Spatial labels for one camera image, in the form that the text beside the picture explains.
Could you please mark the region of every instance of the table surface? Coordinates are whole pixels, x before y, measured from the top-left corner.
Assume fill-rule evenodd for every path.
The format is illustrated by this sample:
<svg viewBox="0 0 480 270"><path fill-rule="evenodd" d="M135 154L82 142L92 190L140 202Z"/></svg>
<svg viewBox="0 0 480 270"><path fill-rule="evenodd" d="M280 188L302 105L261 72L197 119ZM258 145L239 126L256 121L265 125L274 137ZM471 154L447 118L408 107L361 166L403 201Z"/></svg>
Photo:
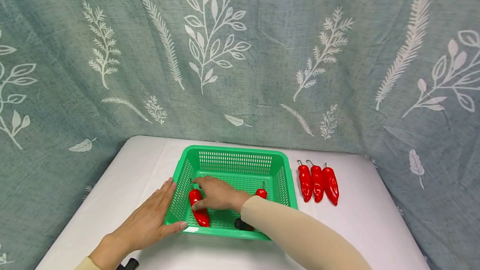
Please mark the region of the table surface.
<svg viewBox="0 0 480 270"><path fill-rule="evenodd" d="M74 269L101 238L117 228L173 172L190 145L258 148L161 137L133 137L126 142L91 194L77 210L37 269ZM365 257L373 270L429 270L374 165L353 154L276 149L290 162L299 210L329 226ZM328 163L335 170L340 198L303 202L297 160ZM271 241L230 239L180 233L136 251L140 270L302 269Z"/></svg>

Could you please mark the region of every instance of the left hand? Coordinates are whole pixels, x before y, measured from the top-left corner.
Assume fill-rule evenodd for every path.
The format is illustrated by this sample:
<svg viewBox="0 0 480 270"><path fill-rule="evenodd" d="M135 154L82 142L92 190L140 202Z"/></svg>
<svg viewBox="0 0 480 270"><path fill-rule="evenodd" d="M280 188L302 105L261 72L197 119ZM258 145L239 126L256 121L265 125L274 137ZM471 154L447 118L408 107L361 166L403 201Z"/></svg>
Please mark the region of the left hand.
<svg viewBox="0 0 480 270"><path fill-rule="evenodd" d="M170 178L114 232L105 236L90 258L102 270L117 269L132 251L141 250L186 229L186 222L164 225L177 184Z"/></svg>

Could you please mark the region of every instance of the teal curtain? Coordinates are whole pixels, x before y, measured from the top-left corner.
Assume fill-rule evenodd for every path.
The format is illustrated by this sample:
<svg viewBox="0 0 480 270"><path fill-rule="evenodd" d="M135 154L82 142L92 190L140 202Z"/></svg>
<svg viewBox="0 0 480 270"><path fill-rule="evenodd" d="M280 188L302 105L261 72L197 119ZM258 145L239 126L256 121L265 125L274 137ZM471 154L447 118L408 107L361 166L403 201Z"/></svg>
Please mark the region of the teal curtain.
<svg viewBox="0 0 480 270"><path fill-rule="evenodd" d="M480 0L1 0L0 268L35 267L155 135L365 154L432 269L477 269L479 20Z"/></svg>

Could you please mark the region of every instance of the green plastic basket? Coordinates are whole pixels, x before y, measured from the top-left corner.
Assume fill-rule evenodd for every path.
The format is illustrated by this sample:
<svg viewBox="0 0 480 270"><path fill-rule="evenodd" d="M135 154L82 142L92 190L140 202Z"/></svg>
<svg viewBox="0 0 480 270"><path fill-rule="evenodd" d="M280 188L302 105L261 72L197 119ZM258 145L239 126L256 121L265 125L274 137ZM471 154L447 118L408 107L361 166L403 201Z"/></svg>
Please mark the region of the green plastic basket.
<svg viewBox="0 0 480 270"><path fill-rule="evenodd" d="M253 240L269 240L261 232L241 231L233 226L239 214L233 210L208 210L210 227L200 227L193 216L188 193L190 179L210 175L234 188L255 194L265 182L268 200L298 209L287 156L279 151L213 146L189 146L180 158L173 179L177 190L165 217L165 224L186 221L185 233Z"/></svg>

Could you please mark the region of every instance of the beige sleeve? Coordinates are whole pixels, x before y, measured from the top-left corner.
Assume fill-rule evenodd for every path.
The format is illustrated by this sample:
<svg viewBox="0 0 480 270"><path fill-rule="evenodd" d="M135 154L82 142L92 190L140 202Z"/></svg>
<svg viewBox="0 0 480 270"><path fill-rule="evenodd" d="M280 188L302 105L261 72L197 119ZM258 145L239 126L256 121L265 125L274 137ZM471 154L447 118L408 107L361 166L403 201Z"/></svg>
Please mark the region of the beige sleeve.
<svg viewBox="0 0 480 270"><path fill-rule="evenodd" d="M372 270L341 235L299 210L253 196L240 214L306 270Z"/></svg>
<svg viewBox="0 0 480 270"><path fill-rule="evenodd" d="M95 265L89 257L83 259L83 261L75 268L75 270L101 270Z"/></svg>

